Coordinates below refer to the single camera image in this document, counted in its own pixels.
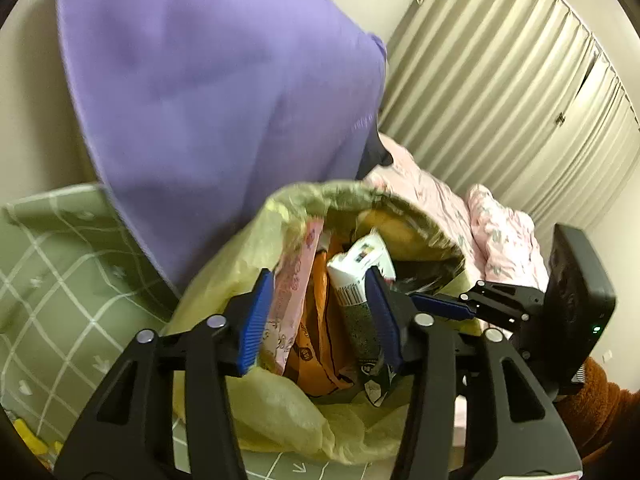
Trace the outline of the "green white milk carton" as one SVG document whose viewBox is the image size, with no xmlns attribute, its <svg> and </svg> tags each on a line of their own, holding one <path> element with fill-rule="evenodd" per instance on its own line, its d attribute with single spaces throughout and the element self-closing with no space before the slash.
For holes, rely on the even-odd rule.
<svg viewBox="0 0 640 480">
<path fill-rule="evenodd" d="M 392 388 L 395 373 L 384 363 L 367 303 L 366 273 L 372 266 L 387 281 L 396 280 L 392 258 L 377 230 L 361 237 L 347 252 L 332 257 L 326 270 L 355 352 L 364 393 L 378 408 Z"/>
</svg>

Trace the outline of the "orange snack bag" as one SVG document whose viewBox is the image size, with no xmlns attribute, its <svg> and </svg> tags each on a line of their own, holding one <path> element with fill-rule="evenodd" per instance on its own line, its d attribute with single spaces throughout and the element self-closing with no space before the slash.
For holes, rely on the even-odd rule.
<svg viewBox="0 0 640 480">
<path fill-rule="evenodd" d="M 326 270 L 341 251 L 341 243 L 332 237 L 314 256 L 303 315 L 284 371 L 312 398 L 350 389 L 358 379 L 355 352 Z"/>
</svg>

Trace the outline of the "pink long wrapper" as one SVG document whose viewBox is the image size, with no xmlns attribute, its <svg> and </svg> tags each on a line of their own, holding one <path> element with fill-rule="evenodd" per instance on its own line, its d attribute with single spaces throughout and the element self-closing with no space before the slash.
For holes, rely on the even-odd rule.
<svg viewBox="0 0 640 480">
<path fill-rule="evenodd" d="M 304 312 L 306 290 L 324 220 L 306 222 L 302 238 L 282 256 L 274 277 L 273 297 L 262 334 L 260 359 L 271 373 L 284 373 Z"/>
</svg>

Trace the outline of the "yellow red snack wrapper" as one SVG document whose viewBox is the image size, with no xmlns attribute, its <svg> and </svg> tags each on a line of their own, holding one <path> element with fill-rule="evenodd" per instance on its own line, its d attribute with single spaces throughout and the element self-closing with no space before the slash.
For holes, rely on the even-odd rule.
<svg viewBox="0 0 640 480">
<path fill-rule="evenodd" d="M 36 456 L 36 459 L 39 460 L 48 471 L 52 471 L 62 451 L 63 443 L 54 441 L 52 445 L 48 445 L 38 438 L 21 418 L 14 419 L 12 426 L 29 448 L 29 451 Z"/>
</svg>

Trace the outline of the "yellow trash bag bin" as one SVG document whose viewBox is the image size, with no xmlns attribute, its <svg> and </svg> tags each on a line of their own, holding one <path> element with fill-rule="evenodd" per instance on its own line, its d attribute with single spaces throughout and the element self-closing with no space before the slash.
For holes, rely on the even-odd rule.
<svg viewBox="0 0 640 480">
<path fill-rule="evenodd" d="M 321 218 L 339 236 L 377 229 L 398 264 L 401 288 L 443 292 L 462 278 L 464 255 L 423 210 L 367 182 L 297 183 L 269 196 L 254 219 L 201 268 L 165 328 L 186 332 L 229 299 L 249 292 L 259 271 L 273 270 Z M 363 465 L 394 457 L 408 413 L 412 380 L 402 378 L 379 408 L 360 389 L 312 400 L 291 379 L 256 364 L 229 378 L 235 433 L 243 450 L 295 452 L 315 460 Z"/>
</svg>

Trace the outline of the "brown fuzzy sleeve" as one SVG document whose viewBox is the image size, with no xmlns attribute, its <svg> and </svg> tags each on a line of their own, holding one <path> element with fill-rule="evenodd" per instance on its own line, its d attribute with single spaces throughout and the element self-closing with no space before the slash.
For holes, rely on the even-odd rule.
<svg viewBox="0 0 640 480">
<path fill-rule="evenodd" d="M 585 362 L 585 385 L 555 402 L 582 458 L 585 479 L 639 477 L 639 393 L 610 382 L 594 359 Z"/>
</svg>

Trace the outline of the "pink floral bedding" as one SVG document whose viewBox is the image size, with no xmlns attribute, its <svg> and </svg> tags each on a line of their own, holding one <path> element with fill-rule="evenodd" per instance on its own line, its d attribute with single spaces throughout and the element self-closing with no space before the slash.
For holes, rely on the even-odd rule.
<svg viewBox="0 0 640 480">
<path fill-rule="evenodd" d="M 457 196 L 421 169 L 406 148 L 385 134 L 378 137 L 393 163 L 376 167 L 364 180 L 423 210 L 464 255 L 462 278 L 445 287 L 446 295 L 458 296 L 480 280 L 547 289 L 548 271 L 528 214 L 501 205 L 481 184 Z"/>
</svg>

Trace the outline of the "green checked tablecloth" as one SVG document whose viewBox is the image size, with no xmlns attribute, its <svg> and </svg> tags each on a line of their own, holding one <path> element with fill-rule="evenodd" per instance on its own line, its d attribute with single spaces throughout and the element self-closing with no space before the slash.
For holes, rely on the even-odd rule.
<svg viewBox="0 0 640 480">
<path fill-rule="evenodd" d="M 99 185 L 2 206 L 1 404 L 47 463 L 130 339 L 176 304 Z"/>
</svg>

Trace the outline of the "beige curtain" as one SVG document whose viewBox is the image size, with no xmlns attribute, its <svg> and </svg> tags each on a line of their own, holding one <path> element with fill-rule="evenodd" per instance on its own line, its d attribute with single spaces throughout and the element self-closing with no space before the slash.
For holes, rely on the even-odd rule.
<svg viewBox="0 0 640 480">
<path fill-rule="evenodd" d="M 487 186 L 541 243 L 592 228 L 639 159 L 639 118 L 566 0 L 414 0 L 396 28 L 381 129 L 457 193 Z"/>
</svg>

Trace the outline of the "purple pillow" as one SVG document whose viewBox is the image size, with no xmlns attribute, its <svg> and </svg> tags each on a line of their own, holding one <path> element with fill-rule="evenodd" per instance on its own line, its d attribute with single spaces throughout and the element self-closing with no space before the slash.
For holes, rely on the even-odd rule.
<svg viewBox="0 0 640 480">
<path fill-rule="evenodd" d="M 386 52 L 332 0 L 56 0 L 99 178 L 183 290 L 265 199 L 356 177 Z"/>
</svg>

